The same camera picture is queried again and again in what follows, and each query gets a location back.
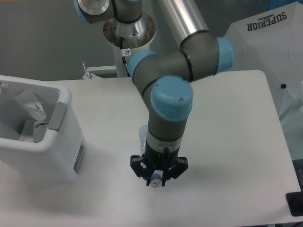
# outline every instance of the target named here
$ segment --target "white table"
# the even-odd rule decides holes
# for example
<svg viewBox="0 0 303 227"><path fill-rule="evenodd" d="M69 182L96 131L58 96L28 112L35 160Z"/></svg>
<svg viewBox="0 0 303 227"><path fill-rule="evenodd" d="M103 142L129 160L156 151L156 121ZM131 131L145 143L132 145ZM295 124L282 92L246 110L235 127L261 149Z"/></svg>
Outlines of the white table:
<svg viewBox="0 0 303 227"><path fill-rule="evenodd" d="M226 72L192 83L180 156L189 169L164 188L130 168L148 111L130 79L60 81L88 147L73 183L21 177L0 163L1 227L237 227L302 221L299 191L264 74Z"/></svg>

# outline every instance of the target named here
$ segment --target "white container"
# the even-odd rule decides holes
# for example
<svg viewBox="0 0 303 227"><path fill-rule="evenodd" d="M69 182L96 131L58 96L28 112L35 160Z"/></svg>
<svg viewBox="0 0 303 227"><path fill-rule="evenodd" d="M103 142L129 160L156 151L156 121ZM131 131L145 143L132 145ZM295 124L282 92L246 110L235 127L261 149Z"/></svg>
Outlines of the white container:
<svg viewBox="0 0 303 227"><path fill-rule="evenodd" d="M0 138L0 160L24 175L75 180L85 139L71 107L70 90L48 82L0 76L0 120L18 133L27 116L13 97L25 89L39 98L49 125L39 143Z"/></svg>

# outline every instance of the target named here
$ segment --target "black ring band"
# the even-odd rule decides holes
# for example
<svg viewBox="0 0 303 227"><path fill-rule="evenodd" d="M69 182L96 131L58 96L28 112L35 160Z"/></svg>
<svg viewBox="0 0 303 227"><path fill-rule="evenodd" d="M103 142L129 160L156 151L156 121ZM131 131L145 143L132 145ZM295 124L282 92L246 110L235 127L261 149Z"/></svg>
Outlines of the black ring band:
<svg viewBox="0 0 303 227"><path fill-rule="evenodd" d="M193 69L193 65L190 62L189 55L184 50L180 50L180 52L183 54L183 56L186 60L187 66L188 66L189 82L193 82L193 80L194 80L194 69Z"/></svg>

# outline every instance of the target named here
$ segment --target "robotic arm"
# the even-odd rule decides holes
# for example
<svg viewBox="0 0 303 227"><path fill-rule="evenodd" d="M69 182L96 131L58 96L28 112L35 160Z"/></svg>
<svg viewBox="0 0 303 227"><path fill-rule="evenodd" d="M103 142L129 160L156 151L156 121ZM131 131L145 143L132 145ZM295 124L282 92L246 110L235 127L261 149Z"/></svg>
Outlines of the robotic arm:
<svg viewBox="0 0 303 227"><path fill-rule="evenodd" d="M80 7L82 1L89 0L78 0ZM144 50L132 56L126 68L150 113L145 152L142 156L131 156L131 168L138 177L146 180L146 185L156 180L156 185L161 183L165 186L167 180L178 178L188 169L187 158L178 157L178 153L192 109L193 90L189 83L230 68L234 62L234 51L226 38L215 38L209 33L193 0L158 2L180 50L162 57ZM126 16L124 9L135 13L132 17ZM140 0L112 0L107 10L108 15L114 15L124 26L135 26L142 18ZM104 19L105 14L97 16L98 21ZM154 174L157 170L163 171L161 177Z"/></svg>

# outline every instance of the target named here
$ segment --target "small bottle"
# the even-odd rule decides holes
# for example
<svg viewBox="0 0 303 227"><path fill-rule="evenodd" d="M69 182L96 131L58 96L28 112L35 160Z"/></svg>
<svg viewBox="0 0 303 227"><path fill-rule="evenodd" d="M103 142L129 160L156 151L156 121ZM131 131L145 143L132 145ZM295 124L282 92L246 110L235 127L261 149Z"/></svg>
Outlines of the small bottle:
<svg viewBox="0 0 303 227"><path fill-rule="evenodd" d="M141 150L141 156L145 153L145 144L146 144L146 138L147 138L147 131L148 127L147 125L143 125L139 129L139 139L140 139L140 150ZM162 186L162 175L163 171L161 170L155 170L151 176L151 182L150 186L153 188L159 188Z"/></svg>

